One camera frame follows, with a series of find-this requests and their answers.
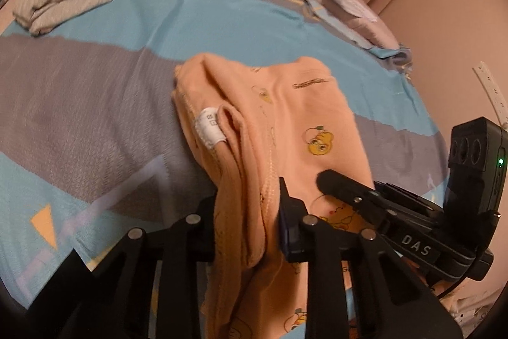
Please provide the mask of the white power strip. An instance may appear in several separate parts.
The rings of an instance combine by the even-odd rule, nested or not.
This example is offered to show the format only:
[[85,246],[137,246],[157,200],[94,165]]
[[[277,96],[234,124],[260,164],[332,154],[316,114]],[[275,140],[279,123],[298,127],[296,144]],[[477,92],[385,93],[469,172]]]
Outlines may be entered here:
[[497,116],[498,123],[506,131],[508,126],[507,100],[501,92],[498,83],[494,79],[492,72],[490,72],[489,68],[483,61],[477,63],[473,67],[473,71],[492,105],[494,113]]

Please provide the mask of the blue grey bed sheet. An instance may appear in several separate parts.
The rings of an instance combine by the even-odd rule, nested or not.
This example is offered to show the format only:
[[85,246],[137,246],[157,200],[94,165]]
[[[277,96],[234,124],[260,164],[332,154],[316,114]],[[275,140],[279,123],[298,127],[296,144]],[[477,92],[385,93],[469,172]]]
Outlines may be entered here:
[[375,178],[441,201],[444,139],[402,69],[297,0],[113,0],[1,37],[1,335],[72,251],[94,269],[134,227],[167,229],[215,196],[170,93],[201,52],[250,67],[309,56],[338,80]]

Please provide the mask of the orange duck print garment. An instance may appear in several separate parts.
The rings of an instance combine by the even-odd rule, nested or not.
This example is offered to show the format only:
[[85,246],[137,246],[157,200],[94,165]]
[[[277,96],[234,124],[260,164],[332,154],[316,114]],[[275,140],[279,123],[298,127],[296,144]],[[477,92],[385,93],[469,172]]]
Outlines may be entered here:
[[354,114],[315,58],[250,67],[201,53],[175,69],[184,137],[217,188],[215,258],[203,311],[209,338],[280,338],[306,321],[307,267],[279,245],[281,187],[336,228],[363,219],[318,191],[333,169],[373,186]]

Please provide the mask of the white paper label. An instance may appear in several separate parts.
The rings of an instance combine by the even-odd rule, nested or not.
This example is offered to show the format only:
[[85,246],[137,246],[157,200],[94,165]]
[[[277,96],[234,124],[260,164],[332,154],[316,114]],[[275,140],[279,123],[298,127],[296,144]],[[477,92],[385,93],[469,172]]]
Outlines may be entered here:
[[336,3],[347,13],[357,18],[363,18],[369,22],[377,22],[378,16],[368,6],[358,0],[335,0]]

